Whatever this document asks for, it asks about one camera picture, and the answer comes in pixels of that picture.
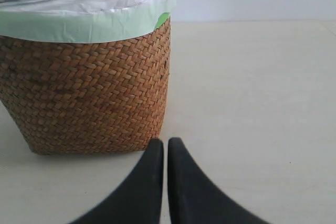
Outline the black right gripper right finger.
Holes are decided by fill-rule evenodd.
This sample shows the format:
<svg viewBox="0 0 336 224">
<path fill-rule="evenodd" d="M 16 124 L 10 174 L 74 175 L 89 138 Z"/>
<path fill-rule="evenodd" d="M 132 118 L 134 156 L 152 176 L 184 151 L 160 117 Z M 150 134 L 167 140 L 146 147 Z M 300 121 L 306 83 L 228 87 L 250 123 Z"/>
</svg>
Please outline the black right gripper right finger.
<svg viewBox="0 0 336 224">
<path fill-rule="evenodd" d="M 181 138 L 168 141 L 171 223 L 266 223 L 223 193 L 200 169 Z"/>
</svg>

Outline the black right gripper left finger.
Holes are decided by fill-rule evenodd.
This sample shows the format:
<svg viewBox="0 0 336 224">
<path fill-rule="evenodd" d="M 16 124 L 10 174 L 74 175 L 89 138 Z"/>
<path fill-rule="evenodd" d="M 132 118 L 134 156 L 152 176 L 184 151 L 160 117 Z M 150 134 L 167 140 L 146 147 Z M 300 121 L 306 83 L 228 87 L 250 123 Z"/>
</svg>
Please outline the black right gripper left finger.
<svg viewBox="0 0 336 224">
<path fill-rule="evenodd" d="M 100 204 L 73 223 L 159 223 L 163 165 L 163 143 L 157 138 L 152 139 L 126 179 Z"/>
</svg>

